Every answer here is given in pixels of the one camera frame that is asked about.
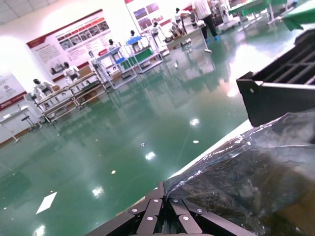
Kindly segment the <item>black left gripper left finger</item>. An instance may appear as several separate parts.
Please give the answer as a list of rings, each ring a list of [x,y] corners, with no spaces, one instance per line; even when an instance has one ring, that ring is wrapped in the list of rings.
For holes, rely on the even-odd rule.
[[[148,192],[144,199],[118,214],[91,232],[89,236],[152,235],[158,229],[158,220],[165,198],[164,182]]]

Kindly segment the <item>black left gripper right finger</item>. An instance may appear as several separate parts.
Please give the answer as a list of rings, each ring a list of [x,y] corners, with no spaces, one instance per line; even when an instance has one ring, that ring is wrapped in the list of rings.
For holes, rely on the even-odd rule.
[[[172,234],[184,236],[248,236],[249,231],[207,211],[185,195],[171,194],[166,199],[165,217]]]

